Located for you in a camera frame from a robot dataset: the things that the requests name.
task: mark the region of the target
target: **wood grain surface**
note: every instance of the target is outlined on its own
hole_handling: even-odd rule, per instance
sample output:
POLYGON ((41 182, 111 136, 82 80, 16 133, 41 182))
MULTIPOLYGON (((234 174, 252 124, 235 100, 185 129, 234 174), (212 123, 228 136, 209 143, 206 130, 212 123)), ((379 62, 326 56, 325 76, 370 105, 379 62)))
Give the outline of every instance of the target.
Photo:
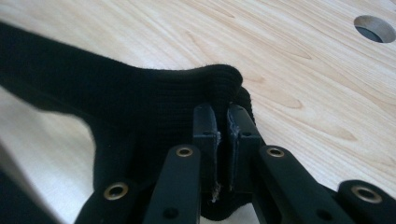
MULTIPOLYGON (((1 21, 130 65, 233 65, 267 144, 331 189, 362 179, 396 197, 396 42, 362 36, 362 15, 396 27, 396 2, 0 0, 1 21)), ((0 139, 44 206, 72 223, 92 192, 87 126, 0 89, 0 139)), ((257 222, 251 205, 223 223, 239 222, 257 222)))

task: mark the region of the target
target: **circular hole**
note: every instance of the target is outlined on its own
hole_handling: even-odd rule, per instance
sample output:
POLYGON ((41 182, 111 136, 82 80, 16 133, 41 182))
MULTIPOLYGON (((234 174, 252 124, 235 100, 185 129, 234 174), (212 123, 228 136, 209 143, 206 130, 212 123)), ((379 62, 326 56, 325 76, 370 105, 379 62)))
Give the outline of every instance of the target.
POLYGON ((123 182, 110 185, 104 193, 104 197, 110 201, 122 198, 128 192, 128 186, 123 182))
POLYGON ((115 187, 114 189, 111 189, 109 193, 111 196, 115 197, 117 195, 120 195, 122 191, 123 191, 122 187, 115 187))
POLYGON ((359 16, 355 19, 356 30, 364 37, 378 43, 391 43, 396 39, 396 32, 393 27, 373 16, 359 16))
POLYGON ((251 133, 242 133, 244 136, 251 136, 251 133))
POLYGON ((330 214, 328 211, 323 210, 323 209, 318 209, 317 210, 317 216, 320 217, 321 219, 325 221, 331 221, 332 220, 332 214, 330 214))
POLYGON ((366 188, 364 186, 354 186, 352 187, 352 192, 361 200, 367 203, 381 203, 382 197, 375 191, 366 188))
POLYGON ((274 147, 267 149, 267 153, 273 157, 283 157, 285 155, 285 153, 282 150, 274 147))
POLYGON ((373 198, 375 198, 375 195, 372 192, 365 190, 365 189, 358 189, 358 193, 359 193, 359 195, 361 195, 365 198, 371 199, 371 200, 373 198))
POLYGON ((190 155, 192 155, 192 150, 191 150, 190 148, 183 147, 183 148, 179 148, 179 149, 176 151, 176 154, 177 154, 179 157, 189 157, 190 155))
POLYGON ((165 208, 163 210, 163 216, 169 219, 176 218, 178 216, 178 210, 176 208, 165 208))

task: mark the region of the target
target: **black fabric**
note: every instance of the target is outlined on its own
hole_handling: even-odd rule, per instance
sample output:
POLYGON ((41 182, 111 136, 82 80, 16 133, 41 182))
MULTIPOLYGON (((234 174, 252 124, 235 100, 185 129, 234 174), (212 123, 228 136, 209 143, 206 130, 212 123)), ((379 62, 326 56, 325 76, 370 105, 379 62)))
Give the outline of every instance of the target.
POLYGON ((56 223, 0 169, 0 223, 56 223))
MULTIPOLYGON (((0 84, 5 89, 37 108, 72 114, 89 124, 96 146, 95 189, 114 177, 138 185, 155 180, 168 149, 191 142, 192 111, 198 104, 212 105, 223 142, 230 102, 253 117, 242 77, 229 65, 142 69, 3 23, 0 40, 0 84)), ((226 158, 229 151, 222 147, 219 153, 226 158)), ((219 163, 225 170, 226 161, 219 163)), ((224 219, 248 202, 224 201, 229 203, 211 204, 217 206, 216 218, 207 209, 202 215, 224 219)))

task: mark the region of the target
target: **table hole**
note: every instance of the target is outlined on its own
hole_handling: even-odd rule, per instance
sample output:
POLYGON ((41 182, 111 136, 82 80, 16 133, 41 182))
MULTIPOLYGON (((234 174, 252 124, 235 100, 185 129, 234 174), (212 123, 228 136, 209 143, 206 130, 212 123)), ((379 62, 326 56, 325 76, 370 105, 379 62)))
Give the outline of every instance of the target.
POLYGON ((359 16, 354 20, 356 30, 364 37, 378 43, 391 43, 396 39, 393 27, 374 16, 359 16))

